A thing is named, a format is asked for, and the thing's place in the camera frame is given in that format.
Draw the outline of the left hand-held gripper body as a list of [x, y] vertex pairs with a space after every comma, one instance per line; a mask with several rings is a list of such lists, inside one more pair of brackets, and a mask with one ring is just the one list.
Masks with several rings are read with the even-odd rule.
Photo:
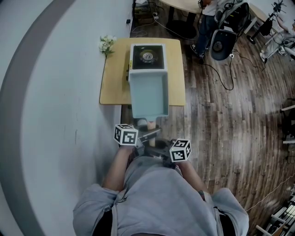
[[128, 124], [117, 124], [114, 128], [114, 140], [120, 146], [129, 146], [133, 148], [136, 157], [144, 155], [144, 133]]

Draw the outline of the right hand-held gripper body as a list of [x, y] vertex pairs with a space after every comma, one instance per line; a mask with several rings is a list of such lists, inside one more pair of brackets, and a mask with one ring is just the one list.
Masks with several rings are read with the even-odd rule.
[[191, 154], [191, 143], [187, 139], [171, 139], [170, 148], [147, 146], [147, 153], [162, 159], [165, 167], [174, 169], [176, 164], [188, 160]]

